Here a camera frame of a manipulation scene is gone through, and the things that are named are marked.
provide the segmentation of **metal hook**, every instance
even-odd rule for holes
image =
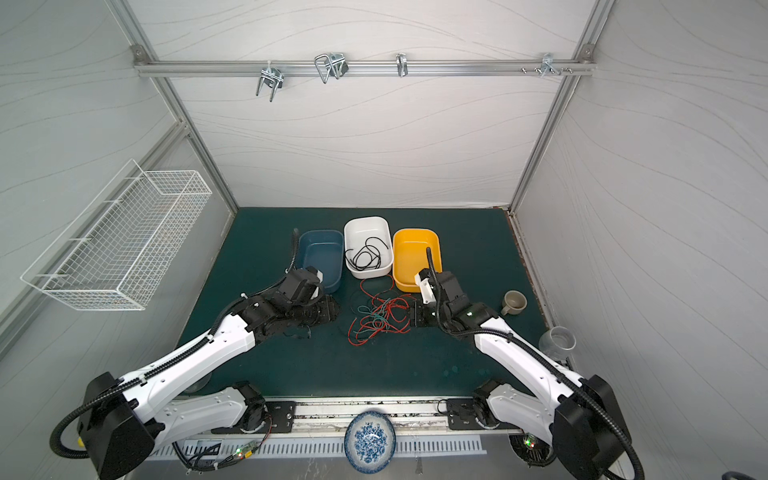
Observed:
[[[543,77],[546,74],[552,73],[556,75],[560,75],[562,73],[562,70],[558,70],[557,68],[552,66],[552,61],[554,59],[552,58],[551,53],[547,53],[544,55],[544,58],[541,60],[541,68],[537,68],[536,71],[538,71],[539,76]]]
[[[261,69],[259,84],[256,86],[256,96],[259,96],[261,86],[265,84],[267,87],[272,88],[272,92],[270,93],[270,101],[272,101],[275,98],[277,89],[283,87],[283,74],[280,73],[280,70],[272,68],[270,65],[271,62],[267,64],[266,68]]]
[[[315,68],[317,73],[320,74],[320,80],[323,83],[328,83],[328,79],[333,73],[333,77],[339,80],[349,71],[349,66],[346,64],[346,59],[343,53],[323,53],[315,57]]]
[[[406,54],[398,53],[395,56],[395,61],[397,62],[397,76],[405,77],[408,74],[408,58],[406,58]]]

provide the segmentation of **dark green mat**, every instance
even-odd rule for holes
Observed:
[[[507,217],[499,209],[405,210],[324,208],[243,208],[235,218],[180,343],[210,327],[216,315],[241,292],[260,290],[280,277],[290,260],[290,233],[330,228],[343,231],[353,218],[378,215],[391,234],[407,227],[434,230],[440,237],[444,270],[452,271],[472,302],[500,310],[504,292],[520,290],[528,308],[507,322],[536,345],[545,331],[531,284],[515,248]],[[369,292],[389,286],[388,277],[366,281]],[[347,342],[350,307],[365,301],[359,280],[344,267],[333,294],[342,307],[332,324],[312,330],[311,339],[276,336],[231,359],[213,374],[201,395],[240,380],[265,396],[466,396],[487,379],[522,385],[469,341],[440,330],[412,329],[379,334],[364,346]],[[306,336],[306,330],[292,332]]]

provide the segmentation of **clear plastic cup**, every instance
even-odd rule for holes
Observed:
[[[538,340],[538,349],[555,362],[564,362],[576,347],[576,337],[564,326],[547,330]]]

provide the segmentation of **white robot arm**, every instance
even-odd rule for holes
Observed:
[[[165,357],[120,379],[106,372],[91,380],[83,405],[51,433],[51,450],[65,458],[90,458],[101,480],[115,480],[155,449],[204,430],[231,426],[244,432],[256,430],[266,415],[265,402],[246,382],[208,396],[177,396],[268,337],[291,326],[332,322],[339,311],[339,304],[323,295],[320,272],[312,267],[288,269],[277,285],[243,295],[217,317],[210,330]],[[61,443],[64,429],[76,419],[85,450]],[[231,458],[223,466],[240,459]]]
[[[634,468],[634,480],[643,480],[642,464],[611,386],[598,376],[583,379],[539,352],[495,311],[471,303],[452,273],[435,271],[429,248],[426,254],[429,268],[415,279],[426,305],[422,325],[432,324],[456,338],[473,339],[481,352],[501,363],[533,393],[487,382],[475,390],[478,422],[486,426],[507,422],[538,437],[552,447],[577,480],[596,480],[602,475],[619,479],[608,467],[624,452]]]

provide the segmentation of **white wire basket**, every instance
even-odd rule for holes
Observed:
[[[144,310],[211,192],[195,170],[145,171],[131,162],[126,167],[138,173],[118,173],[111,184],[125,182],[120,193],[95,198],[22,274],[24,282],[75,310]],[[84,225],[94,205],[101,212]]]

